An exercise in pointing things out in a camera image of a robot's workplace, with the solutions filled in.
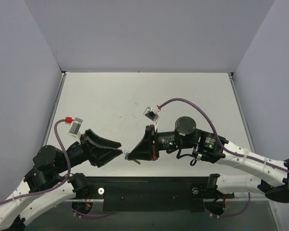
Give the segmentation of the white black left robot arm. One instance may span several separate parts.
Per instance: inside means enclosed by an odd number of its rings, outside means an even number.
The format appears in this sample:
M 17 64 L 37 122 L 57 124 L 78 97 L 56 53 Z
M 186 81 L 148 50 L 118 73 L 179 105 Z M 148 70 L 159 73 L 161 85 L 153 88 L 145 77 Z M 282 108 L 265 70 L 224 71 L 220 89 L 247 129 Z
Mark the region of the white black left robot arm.
M 34 157 L 33 168 L 6 201 L 0 203 L 0 231 L 22 231 L 27 224 L 57 204 L 85 198 L 92 187 L 83 173 L 71 169 L 85 161 L 102 167 L 122 154 L 121 143 L 88 129 L 67 150 L 45 145 Z

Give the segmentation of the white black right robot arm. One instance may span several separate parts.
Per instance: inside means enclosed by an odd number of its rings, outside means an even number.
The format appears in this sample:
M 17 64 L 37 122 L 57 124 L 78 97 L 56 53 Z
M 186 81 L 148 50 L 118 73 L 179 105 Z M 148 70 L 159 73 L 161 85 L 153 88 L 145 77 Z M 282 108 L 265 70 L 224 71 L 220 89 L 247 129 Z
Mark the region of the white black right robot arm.
M 156 161 L 161 151 L 177 152 L 181 159 L 183 149 L 192 149 L 190 163 L 209 162 L 225 165 L 244 172 L 243 175 L 226 176 L 210 174 L 206 193 L 216 197 L 220 193 L 258 193 L 266 198 L 289 203 L 289 159 L 284 161 L 266 158 L 243 149 L 224 137 L 196 128 L 194 119 L 183 116 L 176 120 L 174 131 L 158 132 L 154 125 L 146 126 L 144 137 L 126 155 L 129 161 Z

